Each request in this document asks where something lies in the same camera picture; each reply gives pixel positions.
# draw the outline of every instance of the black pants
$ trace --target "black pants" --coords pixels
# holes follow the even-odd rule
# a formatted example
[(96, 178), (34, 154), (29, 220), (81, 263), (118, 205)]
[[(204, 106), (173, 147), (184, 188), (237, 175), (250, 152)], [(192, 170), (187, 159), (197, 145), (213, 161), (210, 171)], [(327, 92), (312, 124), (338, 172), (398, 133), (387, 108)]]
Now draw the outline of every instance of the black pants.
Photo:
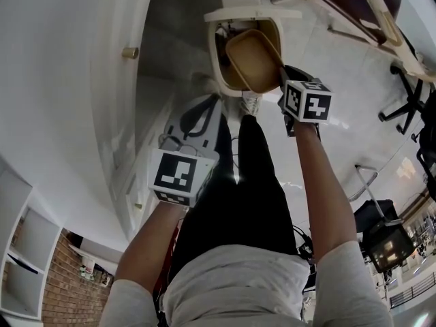
[(232, 139), (224, 116), (215, 150), (220, 156), (219, 164), (206, 191), (183, 221), (172, 257), (170, 281), (184, 265), (222, 245), (297, 254), (285, 194), (255, 117), (244, 116), (240, 125), (239, 184), (233, 175)]

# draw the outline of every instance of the gray t-shirt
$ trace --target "gray t-shirt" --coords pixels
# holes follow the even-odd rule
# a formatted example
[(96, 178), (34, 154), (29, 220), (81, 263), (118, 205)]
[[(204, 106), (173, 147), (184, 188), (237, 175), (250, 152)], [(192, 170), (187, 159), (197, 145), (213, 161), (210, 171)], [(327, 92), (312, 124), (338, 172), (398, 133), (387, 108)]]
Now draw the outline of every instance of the gray t-shirt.
[[(163, 298), (171, 327), (307, 326), (300, 319), (308, 264), (241, 245), (212, 249), (188, 263)], [(100, 326), (156, 326), (152, 296), (128, 280), (115, 281)], [(357, 242), (327, 253), (317, 265), (313, 325), (393, 326), (375, 291)]]

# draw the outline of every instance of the door knob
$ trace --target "door knob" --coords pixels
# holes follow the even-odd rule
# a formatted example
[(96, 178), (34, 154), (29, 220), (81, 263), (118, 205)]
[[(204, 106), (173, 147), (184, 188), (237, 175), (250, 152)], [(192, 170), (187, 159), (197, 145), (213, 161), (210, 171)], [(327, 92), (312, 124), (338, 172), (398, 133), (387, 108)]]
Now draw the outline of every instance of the door knob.
[(137, 47), (124, 47), (121, 56), (123, 58), (137, 59), (139, 55), (139, 48)]

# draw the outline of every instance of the brick wall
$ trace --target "brick wall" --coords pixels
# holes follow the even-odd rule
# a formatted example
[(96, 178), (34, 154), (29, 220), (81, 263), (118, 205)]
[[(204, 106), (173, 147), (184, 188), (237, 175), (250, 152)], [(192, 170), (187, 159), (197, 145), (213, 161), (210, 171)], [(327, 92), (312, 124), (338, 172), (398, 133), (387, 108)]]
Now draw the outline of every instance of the brick wall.
[(80, 256), (68, 247), (62, 231), (53, 255), (44, 292), (44, 326), (98, 326), (108, 299), (109, 287), (80, 276)]

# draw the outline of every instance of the brown bowl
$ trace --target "brown bowl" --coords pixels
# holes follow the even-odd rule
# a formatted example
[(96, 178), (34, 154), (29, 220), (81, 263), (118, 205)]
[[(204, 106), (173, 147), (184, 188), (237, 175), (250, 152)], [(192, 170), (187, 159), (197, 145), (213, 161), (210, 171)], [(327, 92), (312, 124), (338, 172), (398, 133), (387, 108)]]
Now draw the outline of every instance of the brown bowl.
[(280, 85), (283, 61), (270, 40), (256, 29), (231, 39), (225, 51), (240, 78), (254, 93), (263, 94)]

